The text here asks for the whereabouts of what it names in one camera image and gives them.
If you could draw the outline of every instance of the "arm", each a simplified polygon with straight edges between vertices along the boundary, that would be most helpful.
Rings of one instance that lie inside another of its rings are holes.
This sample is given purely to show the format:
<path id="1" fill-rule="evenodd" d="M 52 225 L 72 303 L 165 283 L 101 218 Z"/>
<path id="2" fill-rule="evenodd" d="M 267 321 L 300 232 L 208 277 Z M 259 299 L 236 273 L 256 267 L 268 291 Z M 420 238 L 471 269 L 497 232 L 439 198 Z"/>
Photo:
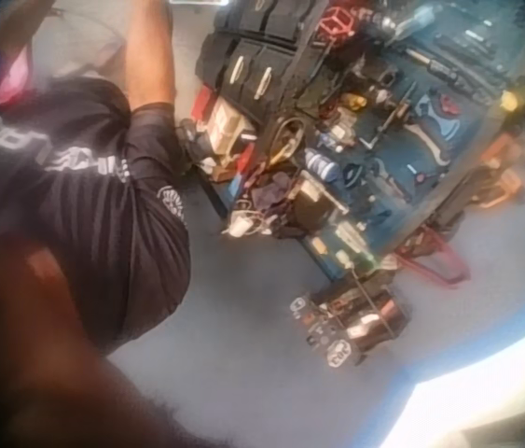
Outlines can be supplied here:
<path id="1" fill-rule="evenodd" d="M 0 437 L 12 447 L 217 446 L 156 413 L 89 343 L 48 250 L 11 237 L 0 237 Z"/>
<path id="2" fill-rule="evenodd" d="M 55 0 L 14 0 L 0 10 L 0 53 L 13 63 L 47 17 Z"/>
<path id="3" fill-rule="evenodd" d="M 166 1 L 133 0 L 126 55 L 131 110 L 175 102 L 171 22 Z"/>

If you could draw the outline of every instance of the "screwdriver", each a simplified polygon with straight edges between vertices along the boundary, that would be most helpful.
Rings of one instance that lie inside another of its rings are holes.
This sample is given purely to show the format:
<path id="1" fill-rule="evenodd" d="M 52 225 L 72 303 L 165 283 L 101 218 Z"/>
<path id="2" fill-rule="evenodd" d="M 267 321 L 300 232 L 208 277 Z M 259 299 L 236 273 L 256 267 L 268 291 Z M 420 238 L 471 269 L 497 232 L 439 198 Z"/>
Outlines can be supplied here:
<path id="1" fill-rule="evenodd" d="M 414 60 L 425 65 L 428 68 L 428 73 L 431 73 L 435 77 L 439 77 L 440 79 L 443 79 L 448 83 L 454 83 L 459 78 L 459 75 L 457 75 L 457 73 L 451 68 L 445 66 L 439 61 L 430 59 L 429 57 L 421 54 L 415 49 L 405 48 L 405 53 Z"/>
<path id="2" fill-rule="evenodd" d="M 490 105 L 490 99 L 484 94 L 484 92 L 476 90 L 469 84 L 467 79 L 460 77 L 452 68 L 447 67 L 435 59 L 430 59 L 428 56 L 409 47 L 405 47 L 405 53 L 415 61 L 425 65 L 428 69 L 428 73 L 446 81 L 454 90 L 471 98 L 480 105 Z"/>

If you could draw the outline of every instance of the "metal part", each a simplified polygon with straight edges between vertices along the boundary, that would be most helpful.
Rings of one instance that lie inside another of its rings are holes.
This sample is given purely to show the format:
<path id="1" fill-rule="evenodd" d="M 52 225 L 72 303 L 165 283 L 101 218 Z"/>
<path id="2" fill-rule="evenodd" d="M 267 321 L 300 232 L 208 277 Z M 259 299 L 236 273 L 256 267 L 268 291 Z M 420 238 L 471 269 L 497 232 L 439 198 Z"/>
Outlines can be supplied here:
<path id="1" fill-rule="evenodd" d="M 342 213 L 343 215 L 348 215 L 351 211 L 350 208 L 339 201 L 326 187 L 323 185 L 322 182 L 320 182 L 318 179 L 316 179 L 312 174 L 308 173 L 307 171 L 302 171 L 301 175 L 312 184 L 313 187 L 315 187 L 318 191 L 320 191 L 328 201 L 333 203 L 337 209 Z"/>
<path id="2" fill-rule="evenodd" d="M 382 123 L 378 127 L 376 135 L 370 142 L 367 142 L 366 140 L 360 137 L 359 141 L 362 143 L 362 145 L 364 145 L 370 150 L 374 149 L 374 146 L 379 142 L 382 135 L 389 129 L 391 124 L 393 124 L 394 119 L 402 119 L 406 115 L 407 111 L 410 108 L 410 103 L 408 102 L 409 97 L 416 90 L 417 87 L 418 83 L 415 81 L 413 82 L 413 84 L 411 84 L 411 86 L 409 86 L 396 108 L 393 110 L 393 112 L 391 112 L 391 115 L 389 115 L 386 121 L 384 121 L 384 123 Z"/>

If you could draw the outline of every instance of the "tool chest drawer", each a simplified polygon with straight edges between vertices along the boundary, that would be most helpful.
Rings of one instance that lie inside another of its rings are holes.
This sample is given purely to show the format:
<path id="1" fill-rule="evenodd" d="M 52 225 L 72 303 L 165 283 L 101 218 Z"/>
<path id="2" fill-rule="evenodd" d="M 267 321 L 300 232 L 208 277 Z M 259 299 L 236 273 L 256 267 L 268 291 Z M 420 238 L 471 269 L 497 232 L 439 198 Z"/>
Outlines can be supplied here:
<path id="1" fill-rule="evenodd" d="M 293 59 L 293 53 L 264 47 L 252 61 L 251 73 L 245 81 L 240 100 L 248 114 L 262 121 L 280 94 L 283 75 Z"/>
<path id="2" fill-rule="evenodd" d="M 244 86 L 250 82 L 256 69 L 255 60 L 263 48 L 258 42 L 246 39 L 240 41 L 229 59 L 221 95 L 236 104 L 241 103 Z"/>
<path id="3" fill-rule="evenodd" d="M 206 36 L 196 62 L 196 74 L 204 85 L 214 91 L 221 87 L 227 64 L 238 41 L 235 36 L 223 33 Z"/>
<path id="4" fill-rule="evenodd" d="M 217 31 L 292 48 L 315 3 L 315 0 L 235 0 L 231 8 L 219 10 L 214 27 Z"/>

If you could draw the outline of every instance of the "wrench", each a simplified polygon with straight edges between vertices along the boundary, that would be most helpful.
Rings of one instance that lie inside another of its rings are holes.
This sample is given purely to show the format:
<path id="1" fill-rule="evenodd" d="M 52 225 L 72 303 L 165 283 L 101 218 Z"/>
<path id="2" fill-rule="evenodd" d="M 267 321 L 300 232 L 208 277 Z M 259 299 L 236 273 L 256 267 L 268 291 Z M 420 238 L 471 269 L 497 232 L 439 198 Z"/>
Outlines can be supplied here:
<path id="1" fill-rule="evenodd" d="M 439 117 L 432 106 L 432 99 L 427 94 L 423 95 L 415 106 L 415 112 L 419 117 L 430 117 L 436 121 L 440 127 L 440 133 L 445 140 L 450 140 L 461 128 L 461 122 L 457 119 L 443 119 Z"/>
<path id="2" fill-rule="evenodd" d="M 428 147 L 428 149 L 430 149 L 430 152 L 432 152 L 436 163 L 438 163 L 440 166 L 447 166 L 450 163 L 450 159 L 442 153 L 442 149 L 438 147 L 434 140 L 432 140 L 432 138 L 430 138 L 430 136 L 425 133 L 419 125 L 406 124 L 405 129 L 411 133 L 415 133 L 418 137 L 420 137 L 423 143 Z"/>

